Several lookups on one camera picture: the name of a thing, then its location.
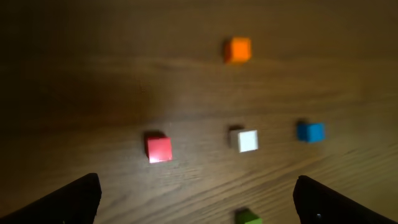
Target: green cube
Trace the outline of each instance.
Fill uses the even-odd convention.
[[[261,224],[262,219],[249,209],[235,213],[235,224]]]

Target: wooden table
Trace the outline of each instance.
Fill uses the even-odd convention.
[[[398,220],[395,0],[0,3],[0,216],[89,173],[95,223],[298,223],[299,175]],[[231,36],[253,58],[223,64]],[[295,123],[326,124],[304,144]],[[227,144],[235,124],[260,149]],[[144,131],[172,138],[149,164]]]

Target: blue cube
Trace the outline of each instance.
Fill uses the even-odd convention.
[[[308,143],[319,142],[325,139],[325,125],[323,123],[299,124],[297,126],[297,137]]]

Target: toy block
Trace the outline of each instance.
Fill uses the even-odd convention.
[[[323,123],[298,124],[297,137],[308,143],[320,142],[325,139],[325,125]]]
[[[234,37],[225,45],[226,63],[244,63],[251,58],[251,40],[245,37]]]
[[[249,209],[235,213],[235,224],[262,224],[262,219]]]
[[[240,129],[230,133],[231,146],[239,152],[258,149],[257,130]]]
[[[146,138],[147,155],[150,163],[170,161],[173,159],[171,139],[163,137]]]

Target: block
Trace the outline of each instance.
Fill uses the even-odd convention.
[[[308,143],[320,142],[325,139],[325,125],[323,123],[299,124],[297,137]]]
[[[235,213],[235,224],[262,224],[262,219],[249,209]]]
[[[147,154],[150,163],[173,159],[172,142],[168,137],[147,138]]]
[[[226,63],[244,63],[251,58],[251,40],[245,37],[234,37],[225,46]]]
[[[239,152],[258,149],[257,130],[240,129],[230,132],[231,145]]]

